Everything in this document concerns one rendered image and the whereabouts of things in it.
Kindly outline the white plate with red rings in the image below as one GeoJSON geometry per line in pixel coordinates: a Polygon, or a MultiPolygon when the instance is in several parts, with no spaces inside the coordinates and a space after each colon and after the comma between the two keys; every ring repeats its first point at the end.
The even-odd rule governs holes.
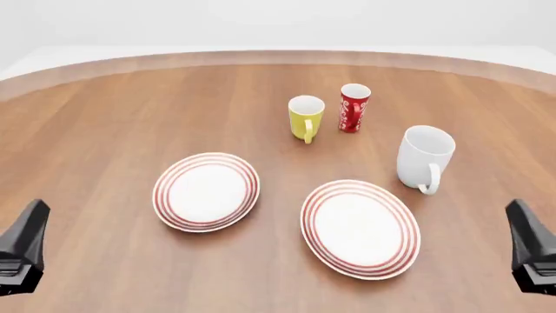
{"type": "Polygon", "coordinates": [[[341,179],[316,187],[301,206],[300,224],[314,255],[352,278],[400,276],[420,252],[413,213],[391,192],[368,182],[341,179]]]}
{"type": "Polygon", "coordinates": [[[244,218],[260,195],[255,168],[229,153],[188,156],[166,169],[152,191],[158,218],[172,229],[206,233],[244,218]]]}

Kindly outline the yellow and white mug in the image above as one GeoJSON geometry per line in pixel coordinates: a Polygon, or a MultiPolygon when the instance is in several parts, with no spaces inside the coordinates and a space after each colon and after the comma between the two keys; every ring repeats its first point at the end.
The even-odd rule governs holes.
{"type": "Polygon", "coordinates": [[[288,114],[292,134],[311,144],[321,124],[325,103],[314,96],[296,96],[288,102],[288,114]]]}

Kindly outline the red patterned mug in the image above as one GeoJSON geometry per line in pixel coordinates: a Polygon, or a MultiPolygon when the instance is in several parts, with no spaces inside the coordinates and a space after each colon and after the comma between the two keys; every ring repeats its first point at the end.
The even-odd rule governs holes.
{"type": "Polygon", "coordinates": [[[348,83],[341,87],[339,130],[347,133],[359,131],[371,95],[366,85],[348,83]]]}

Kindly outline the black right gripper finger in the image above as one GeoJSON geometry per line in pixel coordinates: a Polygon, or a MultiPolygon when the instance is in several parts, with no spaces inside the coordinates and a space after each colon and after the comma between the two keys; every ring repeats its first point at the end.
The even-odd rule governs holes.
{"type": "Polygon", "coordinates": [[[506,206],[506,216],[513,245],[512,270],[525,264],[556,263],[556,235],[524,200],[512,200],[506,206]]]}

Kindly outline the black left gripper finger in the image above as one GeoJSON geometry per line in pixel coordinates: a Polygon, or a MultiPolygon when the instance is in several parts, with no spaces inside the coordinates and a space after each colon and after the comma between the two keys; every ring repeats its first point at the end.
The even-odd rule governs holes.
{"type": "Polygon", "coordinates": [[[49,215],[49,205],[41,199],[32,200],[0,235],[0,260],[17,260],[44,270],[43,240],[49,215]]]}

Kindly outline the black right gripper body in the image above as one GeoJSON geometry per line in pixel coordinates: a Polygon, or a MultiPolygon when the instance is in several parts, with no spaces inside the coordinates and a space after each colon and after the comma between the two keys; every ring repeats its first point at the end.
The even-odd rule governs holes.
{"type": "Polygon", "coordinates": [[[556,294],[556,254],[519,257],[513,255],[513,278],[528,294],[556,294]]]}

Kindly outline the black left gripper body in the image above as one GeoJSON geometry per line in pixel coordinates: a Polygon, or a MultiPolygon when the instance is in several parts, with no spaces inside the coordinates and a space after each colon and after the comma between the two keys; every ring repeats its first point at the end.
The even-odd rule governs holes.
{"type": "Polygon", "coordinates": [[[0,251],[0,296],[32,294],[43,277],[41,256],[18,256],[0,251]]]}

